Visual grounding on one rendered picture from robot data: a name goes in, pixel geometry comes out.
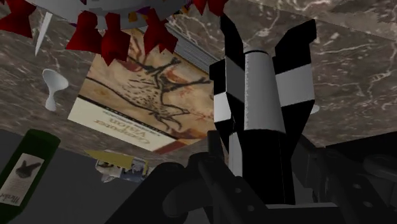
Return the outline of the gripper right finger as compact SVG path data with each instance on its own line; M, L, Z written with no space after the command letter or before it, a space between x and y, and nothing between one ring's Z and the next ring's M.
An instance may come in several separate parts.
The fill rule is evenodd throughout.
M346 224L397 224L391 197L397 184L397 158L375 152L374 137L315 147L299 138L293 173L318 202L336 204Z

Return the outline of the book with cave painting cover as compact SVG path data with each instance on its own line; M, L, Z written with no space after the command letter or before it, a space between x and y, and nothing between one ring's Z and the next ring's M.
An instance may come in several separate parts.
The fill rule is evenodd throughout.
M158 154L206 138L215 128L208 74L167 50L146 54L143 32L126 33L127 59L95 56L68 119Z

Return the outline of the yellow and white crumpled packet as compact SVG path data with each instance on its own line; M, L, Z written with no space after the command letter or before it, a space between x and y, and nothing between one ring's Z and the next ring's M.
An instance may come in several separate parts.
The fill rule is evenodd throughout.
M146 160L124 153L111 150L85 150L85 153L96 159L95 169L102 174L103 183L114 179L141 183L154 170Z

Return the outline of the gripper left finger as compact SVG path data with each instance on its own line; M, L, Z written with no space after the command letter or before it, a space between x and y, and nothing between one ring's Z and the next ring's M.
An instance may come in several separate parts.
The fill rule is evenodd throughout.
M268 208L226 166L218 131L207 133L207 143L187 166L158 165L105 224L184 224L201 207L211 224L265 224Z

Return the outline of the white plastic knife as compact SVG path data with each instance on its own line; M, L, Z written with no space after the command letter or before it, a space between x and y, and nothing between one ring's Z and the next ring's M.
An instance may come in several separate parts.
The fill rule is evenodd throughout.
M48 30L48 27L50 25L52 17L53 17L52 13L46 12L43 22L41 24L40 30L39 30L37 41L36 41L36 47L35 47L35 51L34 51L35 56L38 54L39 49L43 43L44 37L46 35L46 32Z

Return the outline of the black and grey toy rocket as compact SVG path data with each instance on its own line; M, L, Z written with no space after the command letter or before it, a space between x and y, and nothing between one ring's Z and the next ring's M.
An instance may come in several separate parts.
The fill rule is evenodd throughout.
M315 103L310 44L315 20L289 29L273 55L244 48L235 24L220 18L225 57L210 66L214 124L228 166L266 204L295 203L291 157Z

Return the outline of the dark green bottle with label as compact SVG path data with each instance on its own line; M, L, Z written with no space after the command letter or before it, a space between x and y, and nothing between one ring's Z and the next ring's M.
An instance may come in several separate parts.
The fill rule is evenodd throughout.
M26 132L0 173L0 224L7 224L25 209L59 144L60 139L49 132Z

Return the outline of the grey object with red bows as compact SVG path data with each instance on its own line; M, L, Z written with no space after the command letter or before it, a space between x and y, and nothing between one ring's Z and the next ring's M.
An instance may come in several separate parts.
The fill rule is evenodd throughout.
M158 47L173 52L178 42L165 27L168 17L194 4L199 12L209 9L220 17L228 0L0 0L10 13L0 18L0 30L31 38L30 15L36 8L76 26L68 50L97 53L106 64L125 61L130 38L126 29L146 28L144 52Z

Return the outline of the white plastic spoon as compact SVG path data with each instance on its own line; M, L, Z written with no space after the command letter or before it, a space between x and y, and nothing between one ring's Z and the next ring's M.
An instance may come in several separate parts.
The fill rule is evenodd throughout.
M55 111L57 106L54 95L56 92L66 89L69 86L69 82L64 76L52 69L44 69L42 77L48 87L48 97L45 102L45 108L49 111Z

